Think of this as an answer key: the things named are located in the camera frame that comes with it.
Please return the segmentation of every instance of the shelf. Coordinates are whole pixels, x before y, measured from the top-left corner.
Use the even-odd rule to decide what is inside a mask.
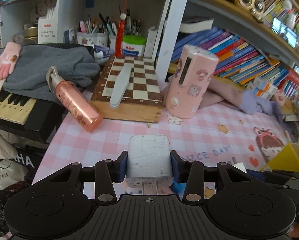
[[[247,11],[227,0],[188,0],[191,15],[214,17],[214,25],[237,33],[242,38],[266,52],[281,56],[285,61],[295,62],[299,67],[299,53],[268,27],[258,23]]]

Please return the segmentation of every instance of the keyboard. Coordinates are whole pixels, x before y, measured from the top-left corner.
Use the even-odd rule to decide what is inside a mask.
[[[65,108],[55,102],[0,92],[0,129],[45,143]]]

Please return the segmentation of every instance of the tablecloth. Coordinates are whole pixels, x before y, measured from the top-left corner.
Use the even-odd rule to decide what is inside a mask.
[[[200,109],[195,117],[184,120],[163,109],[155,124],[104,119],[92,133],[86,132],[68,114],[51,141],[33,183],[73,162],[88,167],[104,159],[116,159],[128,149],[131,136],[154,134],[168,136],[170,150],[176,150],[183,159],[216,166],[234,157],[253,170],[266,164],[260,149],[276,155],[282,148],[264,140],[264,135],[288,143],[283,128],[274,117],[263,113],[247,115],[221,104]],[[116,184],[114,188],[118,196],[135,193],[125,183]],[[84,194],[95,198],[93,183],[85,183]]]

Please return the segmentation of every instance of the chessboard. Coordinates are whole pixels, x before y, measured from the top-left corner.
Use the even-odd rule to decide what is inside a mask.
[[[110,107],[110,98],[120,71],[126,64],[132,64],[128,87],[118,108]],[[154,63],[149,58],[109,58],[93,93],[91,103],[104,118],[158,122],[163,109],[163,96],[158,87]]]

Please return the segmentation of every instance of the metal screw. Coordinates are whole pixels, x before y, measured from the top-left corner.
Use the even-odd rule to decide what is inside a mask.
[[[113,200],[113,196],[111,194],[102,194],[98,196],[98,199],[103,202],[108,202]]]
[[[191,202],[197,202],[201,200],[201,196],[197,194],[188,194],[185,198]]]

